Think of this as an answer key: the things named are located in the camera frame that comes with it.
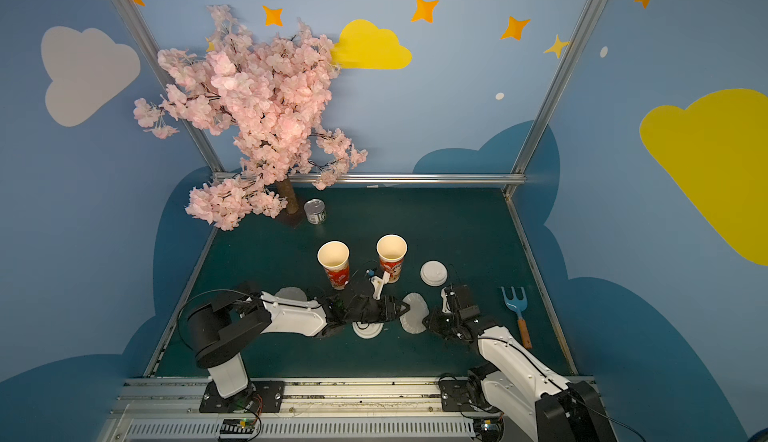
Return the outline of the red paper cup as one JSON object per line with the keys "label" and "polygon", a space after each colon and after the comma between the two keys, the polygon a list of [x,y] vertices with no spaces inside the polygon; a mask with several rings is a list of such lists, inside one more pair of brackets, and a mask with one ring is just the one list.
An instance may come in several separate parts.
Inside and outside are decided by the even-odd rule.
{"label": "red paper cup", "polygon": [[341,241],[326,242],[318,249],[317,260],[335,290],[343,290],[349,283],[349,256],[348,246]]}
{"label": "red paper cup", "polygon": [[395,283],[399,280],[407,250],[407,242],[399,235],[387,234],[378,240],[376,251],[379,265],[389,283]]}

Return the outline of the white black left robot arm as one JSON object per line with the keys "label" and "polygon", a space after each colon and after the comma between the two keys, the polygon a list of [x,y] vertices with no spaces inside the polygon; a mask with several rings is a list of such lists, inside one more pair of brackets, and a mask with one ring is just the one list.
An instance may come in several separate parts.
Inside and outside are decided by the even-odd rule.
{"label": "white black left robot arm", "polygon": [[210,301],[198,306],[179,325],[179,337],[193,352],[198,367],[208,371],[214,393],[232,401],[251,390],[241,352],[262,334],[288,333],[327,338],[349,325],[391,322],[410,311],[410,304],[373,288],[344,289],[301,301],[270,294],[253,282],[234,289],[213,289]]}

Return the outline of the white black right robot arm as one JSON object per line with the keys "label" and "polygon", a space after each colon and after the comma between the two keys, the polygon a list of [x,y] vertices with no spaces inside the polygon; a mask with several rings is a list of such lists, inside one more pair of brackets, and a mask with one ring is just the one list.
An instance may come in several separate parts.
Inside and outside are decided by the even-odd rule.
{"label": "white black right robot arm", "polygon": [[465,342],[487,362],[477,377],[482,400],[514,422],[533,441],[615,441],[616,433],[598,392],[573,382],[539,361],[493,317],[475,310],[437,308],[425,327]]}

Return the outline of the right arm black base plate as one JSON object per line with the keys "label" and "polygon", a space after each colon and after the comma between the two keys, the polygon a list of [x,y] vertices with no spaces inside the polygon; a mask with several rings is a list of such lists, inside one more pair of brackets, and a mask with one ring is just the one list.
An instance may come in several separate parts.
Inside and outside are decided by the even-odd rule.
{"label": "right arm black base plate", "polygon": [[483,412],[501,413],[502,410],[492,405],[481,390],[480,382],[475,378],[458,377],[442,374],[436,380],[439,389],[441,407],[444,412]]}

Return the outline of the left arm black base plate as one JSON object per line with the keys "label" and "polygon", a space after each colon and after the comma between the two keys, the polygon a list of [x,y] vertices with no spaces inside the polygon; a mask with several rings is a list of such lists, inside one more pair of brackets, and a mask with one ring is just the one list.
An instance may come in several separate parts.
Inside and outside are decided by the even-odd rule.
{"label": "left arm black base plate", "polygon": [[286,384],[278,380],[251,381],[245,389],[223,397],[215,382],[207,384],[198,411],[204,414],[235,412],[278,413],[281,409]]}

